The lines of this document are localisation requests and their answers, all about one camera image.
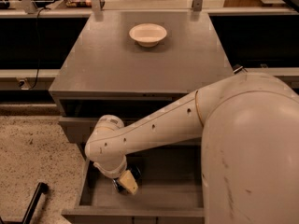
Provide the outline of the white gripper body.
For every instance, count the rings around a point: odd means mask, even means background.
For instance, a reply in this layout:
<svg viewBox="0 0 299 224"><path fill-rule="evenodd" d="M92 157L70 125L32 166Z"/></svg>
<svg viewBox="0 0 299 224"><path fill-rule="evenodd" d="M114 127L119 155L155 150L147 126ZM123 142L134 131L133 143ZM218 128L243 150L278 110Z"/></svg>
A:
<svg viewBox="0 0 299 224"><path fill-rule="evenodd" d="M104 176L115 179L119 178L121 174L127 169L127 160L119 158L107 163L95 162L93 164Z"/></svg>

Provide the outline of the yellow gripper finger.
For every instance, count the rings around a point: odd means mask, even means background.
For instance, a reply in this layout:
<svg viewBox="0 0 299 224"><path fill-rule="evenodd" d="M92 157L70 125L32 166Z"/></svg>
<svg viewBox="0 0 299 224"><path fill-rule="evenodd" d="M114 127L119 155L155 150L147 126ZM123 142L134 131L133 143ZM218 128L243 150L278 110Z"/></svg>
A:
<svg viewBox="0 0 299 224"><path fill-rule="evenodd" d="M135 195L138 191L136 180L139 178L139 172L133 170L124 171L118 179L118 183L124 187L130 194Z"/></svg>

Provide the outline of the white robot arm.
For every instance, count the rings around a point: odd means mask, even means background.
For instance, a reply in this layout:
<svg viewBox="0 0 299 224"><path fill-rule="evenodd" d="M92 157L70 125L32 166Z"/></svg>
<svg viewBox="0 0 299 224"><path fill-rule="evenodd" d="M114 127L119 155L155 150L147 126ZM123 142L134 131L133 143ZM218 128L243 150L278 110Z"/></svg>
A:
<svg viewBox="0 0 299 224"><path fill-rule="evenodd" d="M103 116L85 154L135 192L128 154L194 138L205 224L299 224L299 95L264 73L205 86L129 126Z"/></svg>

